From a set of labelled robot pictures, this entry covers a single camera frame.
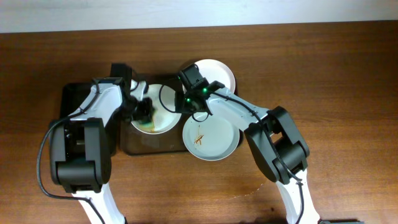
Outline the green yellow sponge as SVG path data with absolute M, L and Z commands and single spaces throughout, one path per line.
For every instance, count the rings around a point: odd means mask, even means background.
M 150 98 L 144 98 L 140 102 L 139 112 L 141 113 L 138 120 L 139 126 L 142 129 L 148 129 L 150 132 L 154 130 L 153 116 L 155 113 L 155 108 L 153 107 L 152 100 Z

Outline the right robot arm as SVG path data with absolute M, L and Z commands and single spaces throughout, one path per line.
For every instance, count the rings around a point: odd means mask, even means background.
M 320 223 L 307 182 L 309 147 L 289 112 L 253 105 L 222 83 L 208 82 L 194 63 L 178 79 L 186 91 L 175 95 L 177 112 L 206 112 L 243 131 L 257 167 L 279 189 L 287 222 Z

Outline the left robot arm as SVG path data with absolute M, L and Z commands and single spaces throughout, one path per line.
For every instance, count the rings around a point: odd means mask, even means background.
M 108 126 L 150 123 L 154 108 L 145 96 L 148 89 L 130 66 L 114 63 L 108 77 L 93 80 L 80 106 L 45 133 L 52 181 L 66 191 L 65 200 L 80 202 L 91 223 L 127 222 L 109 186 L 116 145 L 108 139 Z

